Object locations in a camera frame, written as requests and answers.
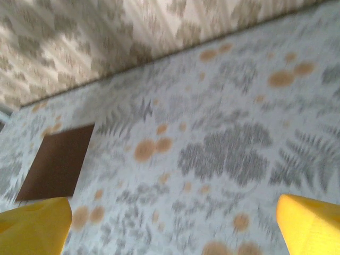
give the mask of yellow object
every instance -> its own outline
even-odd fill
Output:
[[[67,198],[52,198],[0,214],[1,255],[59,255],[70,230]]]
[[[340,206],[282,195],[277,222],[291,255],[340,254]]]

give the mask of wallpaper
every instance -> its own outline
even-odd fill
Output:
[[[281,194],[340,203],[339,9],[15,112],[0,133],[0,211],[24,205],[14,199],[44,136],[95,122],[63,255],[288,254]]]
[[[319,1],[0,1],[0,102],[16,109]]]

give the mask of brown rectangle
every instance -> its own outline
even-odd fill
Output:
[[[73,196],[94,127],[45,136],[16,201]]]

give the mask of fern leaf pattern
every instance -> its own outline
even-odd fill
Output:
[[[277,242],[281,238],[280,229],[275,219],[259,206],[257,209],[259,227],[266,232],[271,241]]]
[[[253,60],[248,59],[239,63],[233,59],[221,64],[219,72],[214,76],[210,86],[215,90],[223,91],[226,81],[228,81],[233,83],[236,89],[240,89],[243,94],[247,94],[257,75],[256,63]]]
[[[297,96],[291,101],[278,99],[272,103],[264,103],[261,107],[263,112],[273,111],[275,108],[280,108],[284,111],[296,110],[298,113],[304,113],[314,109],[316,111],[316,117],[321,117],[327,114],[334,114],[340,111],[340,105],[333,100],[330,100],[324,96],[315,96],[310,99]]]
[[[130,137],[132,128],[140,121],[146,121],[147,116],[152,116],[151,100],[146,103],[143,98],[140,106],[131,102],[127,109],[120,105],[106,116],[96,133],[102,135],[118,135],[119,138],[125,134],[124,138]]]
[[[331,135],[337,142],[338,150],[340,148],[340,128],[335,126],[325,126],[324,131]],[[337,160],[337,170],[338,170],[338,183],[340,186],[340,156],[336,157]]]
[[[327,128],[338,135],[338,130]],[[295,141],[287,140],[287,150],[280,149],[280,161],[275,162],[269,184],[292,184],[300,188],[303,181],[313,190],[317,181],[324,192],[339,168],[339,146],[316,135],[295,131]]]

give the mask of gray leaf pattern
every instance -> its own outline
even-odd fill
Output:
[[[235,124],[238,120],[246,118],[249,116],[248,111],[242,111],[241,109],[236,109],[229,115],[225,115],[225,113],[221,110],[218,110],[214,113],[209,113],[207,116],[203,116],[201,119],[196,120],[191,129],[205,129],[212,130],[218,129],[224,124]]]
[[[337,128],[337,127],[334,127],[334,126],[326,126],[324,128],[324,130],[337,141],[338,148],[340,149],[340,129]],[[338,160],[338,162],[337,162],[337,164],[338,164],[338,167],[337,167],[337,169],[338,169],[338,182],[339,182],[339,186],[340,186],[340,164],[339,164],[340,159],[338,158],[337,160]]]
[[[338,88],[334,93],[333,97],[337,98],[340,101],[340,88]]]
[[[322,74],[322,83],[330,84],[340,80],[340,63],[328,66]]]
[[[276,222],[268,213],[260,206],[257,209],[257,216],[259,219],[259,227],[266,232],[270,240],[277,242],[281,240],[281,232]]]
[[[132,205],[135,203],[141,203],[142,205],[153,205],[160,196],[169,193],[169,188],[165,185],[154,184],[149,186],[147,184],[140,184],[135,192],[129,190],[123,191],[123,193],[117,198],[118,203],[127,203]]]
[[[34,120],[28,124],[26,130],[22,133],[22,135],[23,136],[28,135],[29,139],[32,140],[41,130],[45,121],[46,121],[45,116],[35,116]]]
[[[265,177],[268,160],[257,148],[270,146],[272,140],[260,124],[235,125],[224,132],[205,136],[203,144],[190,143],[180,152],[178,167],[183,175],[194,170],[201,180],[224,172],[240,186]]]
[[[105,121],[99,126],[96,133],[104,135],[121,135],[126,131],[125,137],[130,137],[130,132],[139,121],[146,121],[147,116],[152,116],[151,101],[145,103],[143,98],[140,106],[130,103],[130,109],[117,106],[116,111],[112,111]]]
[[[129,207],[122,215],[111,217],[100,231],[104,247],[115,241],[116,254],[145,254],[152,241],[145,214],[136,205]]]
[[[184,96],[171,96],[168,101],[168,109],[158,108],[155,110],[155,119],[157,124],[173,123],[178,121],[184,115],[192,116],[200,109],[203,98],[195,97],[193,99]]]
[[[300,188],[305,179],[309,187],[314,189],[314,177],[318,176],[320,186],[326,192],[340,163],[339,147],[329,140],[299,130],[296,130],[295,138],[298,142],[286,142],[289,152],[280,149],[282,161],[275,163],[269,184],[294,184]]]
[[[172,209],[177,215],[182,214],[184,216],[205,213],[205,220],[208,220],[213,217],[217,211],[220,211],[223,216],[227,216],[249,193],[250,192],[242,193],[223,190],[223,199],[216,199],[208,195],[204,200],[194,199],[191,203],[183,203],[176,200],[172,204]]]
[[[22,152],[17,152],[12,155],[8,155],[8,157],[4,157],[2,160],[3,164],[0,168],[1,176],[0,176],[0,192],[1,194],[5,194],[5,197],[9,200],[14,199],[15,195],[19,192],[18,188],[23,183],[23,178],[18,178],[18,174],[22,167]],[[17,177],[17,181],[14,186],[10,184],[11,176]]]
[[[322,19],[321,17],[317,17],[313,20],[313,24],[305,24],[304,26],[302,26],[297,36],[300,38],[313,36],[320,30],[327,30],[333,22],[337,22],[338,20],[338,13],[330,14],[330,17],[327,20]]]
[[[239,62],[232,59],[221,64],[210,86],[222,91],[226,82],[229,81],[246,94],[257,74],[256,63],[253,60],[245,59]]]
[[[108,79],[106,82],[102,82],[101,86],[108,86],[113,83],[115,90],[135,88],[138,85],[140,76],[143,75],[143,68],[136,69],[135,72],[124,75],[121,79],[116,79],[113,82]]]
[[[190,72],[195,66],[196,55],[188,53],[185,57],[179,55],[173,59],[157,61],[155,65],[144,69],[146,84],[158,91],[160,88],[169,89],[180,81],[182,75]]]
[[[270,39],[259,39],[256,41],[249,41],[243,45],[240,45],[236,51],[238,55],[244,55],[246,53],[258,54],[263,51],[267,51],[268,49],[275,48],[277,46],[281,46],[286,41],[285,38],[279,38],[273,40]]]
[[[261,107],[264,112],[273,111],[275,108],[280,108],[285,112],[295,110],[298,113],[314,109],[316,111],[316,117],[321,117],[339,112],[340,104],[324,96],[317,96],[311,99],[298,96],[292,101],[278,99],[272,103],[264,103]]]
[[[169,243],[174,243],[180,253],[190,250],[195,252],[197,243],[190,230],[195,226],[195,221],[182,217],[175,217],[173,233],[168,233]]]

